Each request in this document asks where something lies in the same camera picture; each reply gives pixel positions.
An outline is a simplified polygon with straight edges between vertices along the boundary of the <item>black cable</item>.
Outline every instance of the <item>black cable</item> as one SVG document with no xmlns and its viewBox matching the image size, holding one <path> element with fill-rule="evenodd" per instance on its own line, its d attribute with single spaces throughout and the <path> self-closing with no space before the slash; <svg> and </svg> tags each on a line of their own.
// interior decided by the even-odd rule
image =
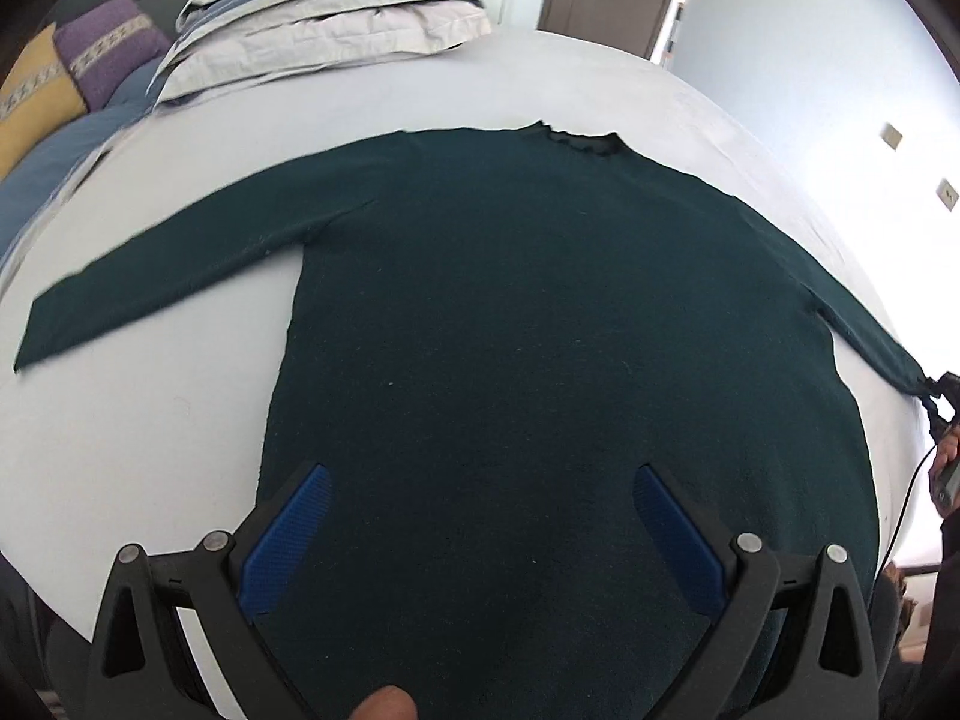
<svg viewBox="0 0 960 720">
<path fill-rule="evenodd" d="M 890 539 L 890 546 L 887 547 L 887 554 L 883 556 L 882 562 L 880 562 L 880 570 L 884 570 L 887 565 L 887 560 L 890 560 L 890 553 L 894 551 L 894 544 L 896 544 L 896 537 L 899 536 L 899 527 L 904 523 L 904 516 L 906 515 L 906 507 L 910 503 L 910 496 L 913 494 L 913 485 L 917 480 L 917 475 L 920 473 L 920 469 L 926 463 L 926 459 L 930 456 L 930 453 L 937 448 L 937 445 L 933 445 L 930 449 L 926 450 L 926 454 L 923 455 L 923 459 L 920 459 L 920 464 L 913 472 L 913 476 L 910 477 L 910 485 L 906 488 L 906 498 L 904 498 L 904 507 L 901 508 L 901 515 L 896 521 L 896 528 L 894 528 L 894 536 Z"/>
</svg>

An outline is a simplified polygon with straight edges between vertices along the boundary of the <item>dark green sweater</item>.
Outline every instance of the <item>dark green sweater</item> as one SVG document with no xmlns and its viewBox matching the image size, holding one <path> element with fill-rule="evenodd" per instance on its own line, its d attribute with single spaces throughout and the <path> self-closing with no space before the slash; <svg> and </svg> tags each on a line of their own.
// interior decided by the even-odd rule
<svg viewBox="0 0 960 720">
<path fill-rule="evenodd" d="M 321 717 L 388 683 L 424 720 L 641 717 L 706 627 L 635 513 L 645 461 L 735 532 L 843 544 L 869 591 L 827 324 L 901 391 L 923 373 L 789 237 L 616 136 L 397 133 L 272 167 L 37 298 L 18 367 L 291 244 L 258 496 L 311 459 L 333 498 L 257 624 Z"/>
</svg>

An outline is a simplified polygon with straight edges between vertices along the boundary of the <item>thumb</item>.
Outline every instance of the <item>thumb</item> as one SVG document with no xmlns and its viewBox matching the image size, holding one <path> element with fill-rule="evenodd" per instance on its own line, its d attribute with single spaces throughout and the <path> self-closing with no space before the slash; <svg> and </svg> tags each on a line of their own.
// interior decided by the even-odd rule
<svg viewBox="0 0 960 720">
<path fill-rule="evenodd" d="M 349 720 L 416 720 L 416 704 L 406 691 L 389 685 L 368 696 Z"/>
</svg>

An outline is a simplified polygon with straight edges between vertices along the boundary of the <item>sweater sleeve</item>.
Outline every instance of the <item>sweater sleeve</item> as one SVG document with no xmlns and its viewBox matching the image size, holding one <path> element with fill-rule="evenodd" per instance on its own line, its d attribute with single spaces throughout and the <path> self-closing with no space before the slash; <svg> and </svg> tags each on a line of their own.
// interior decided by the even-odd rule
<svg viewBox="0 0 960 720">
<path fill-rule="evenodd" d="M 373 138 L 249 176 L 140 233 L 32 305 L 15 370 L 92 341 L 228 278 L 382 199 L 405 141 Z"/>
</svg>

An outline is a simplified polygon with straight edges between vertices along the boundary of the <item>blue gripper pad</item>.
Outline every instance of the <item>blue gripper pad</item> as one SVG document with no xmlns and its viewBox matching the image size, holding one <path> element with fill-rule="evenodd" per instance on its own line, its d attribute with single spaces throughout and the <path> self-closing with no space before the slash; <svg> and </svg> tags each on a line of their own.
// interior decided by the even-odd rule
<svg viewBox="0 0 960 720">
<path fill-rule="evenodd" d="M 330 475 L 317 466 L 263 533 L 240 573 L 237 601 L 248 622 L 273 611 L 330 506 Z"/>
<path fill-rule="evenodd" d="M 723 565 L 650 466 L 637 469 L 634 505 L 688 606 L 715 623 L 727 605 Z"/>
</svg>

